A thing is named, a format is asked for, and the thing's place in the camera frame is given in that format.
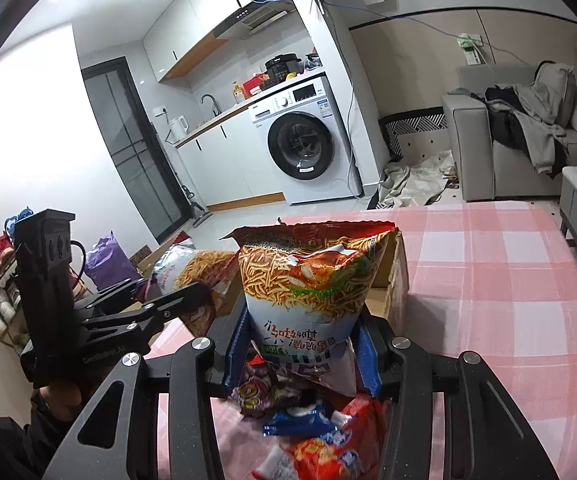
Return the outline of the person's left hand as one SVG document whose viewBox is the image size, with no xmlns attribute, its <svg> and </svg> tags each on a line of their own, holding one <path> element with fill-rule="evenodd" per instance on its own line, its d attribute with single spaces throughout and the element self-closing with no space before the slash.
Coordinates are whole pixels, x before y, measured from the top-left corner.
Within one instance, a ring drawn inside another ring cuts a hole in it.
<svg viewBox="0 0 577 480">
<path fill-rule="evenodd" d="M 41 417 L 73 422 L 92 399 L 98 386 L 77 386 L 70 382 L 52 382 L 34 390 L 31 396 L 31 420 Z"/>
</svg>

